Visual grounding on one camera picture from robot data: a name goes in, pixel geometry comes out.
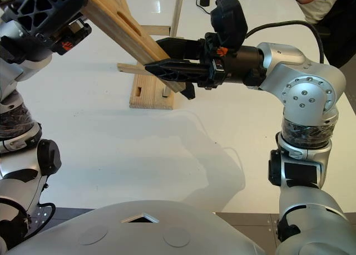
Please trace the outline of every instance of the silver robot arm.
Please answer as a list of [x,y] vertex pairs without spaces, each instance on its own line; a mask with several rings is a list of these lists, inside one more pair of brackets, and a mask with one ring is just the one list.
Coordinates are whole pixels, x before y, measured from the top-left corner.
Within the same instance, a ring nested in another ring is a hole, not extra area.
[[267,69],[259,88],[284,104],[278,150],[272,150],[269,161],[269,180],[281,190],[282,243],[276,254],[355,254],[354,229],[336,201],[320,190],[345,77],[333,66],[307,59],[295,47],[261,43],[258,48]]
[[61,166],[57,145],[41,139],[40,124],[16,90],[50,60],[18,65],[0,58],[0,254],[25,239],[46,181]]

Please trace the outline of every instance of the table surface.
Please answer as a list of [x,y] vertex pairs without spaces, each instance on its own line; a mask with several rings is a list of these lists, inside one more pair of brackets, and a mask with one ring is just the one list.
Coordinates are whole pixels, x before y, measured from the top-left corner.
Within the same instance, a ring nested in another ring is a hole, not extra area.
[[[170,25],[175,0],[127,0],[141,24]],[[249,28],[303,19],[294,0],[240,0]],[[282,104],[272,95],[224,84],[175,96],[174,111],[128,107],[133,75],[116,63],[135,63],[97,27],[65,56],[18,85],[43,137],[55,140],[62,168],[42,202],[98,208],[129,200],[178,200],[210,211],[277,213],[279,188],[267,179]],[[178,36],[212,31],[210,17],[184,0]],[[294,45],[318,59],[313,35],[301,26],[273,28],[245,41]],[[343,95],[324,189],[346,212],[356,211],[356,117]]]

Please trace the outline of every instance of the wooden stand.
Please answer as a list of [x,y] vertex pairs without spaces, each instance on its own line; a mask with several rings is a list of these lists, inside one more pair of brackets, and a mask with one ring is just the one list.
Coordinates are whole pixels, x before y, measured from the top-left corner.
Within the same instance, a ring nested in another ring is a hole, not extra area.
[[[143,65],[169,58],[166,52],[131,17],[126,1],[88,0],[81,9],[95,25]],[[172,91],[185,89],[185,84],[162,81]]]
[[[142,26],[142,28],[144,28],[144,30],[151,35],[167,35],[170,37],[176,37],[182,2],[183,0],[176,0],[171,27]],[[120,0],[119,4],[127,5],[126,0]],[[133,66],[118,63],[117,67],[122,72],[135,73],[130,95],[131,108],[173,109],[174,94],[170,91],[171,87],[166,86],[156,77],[147,75],[149,72],[145,71],[143,65],[138,63],[137,66]]]

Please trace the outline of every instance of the bolt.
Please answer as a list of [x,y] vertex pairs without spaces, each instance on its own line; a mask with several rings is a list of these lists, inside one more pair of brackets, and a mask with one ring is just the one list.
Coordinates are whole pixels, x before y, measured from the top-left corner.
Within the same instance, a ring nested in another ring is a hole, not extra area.
[[36,38],[39,39],[41,42],[46,42],[47,39],[45,38],[45,36],[41,33],[36,34]]

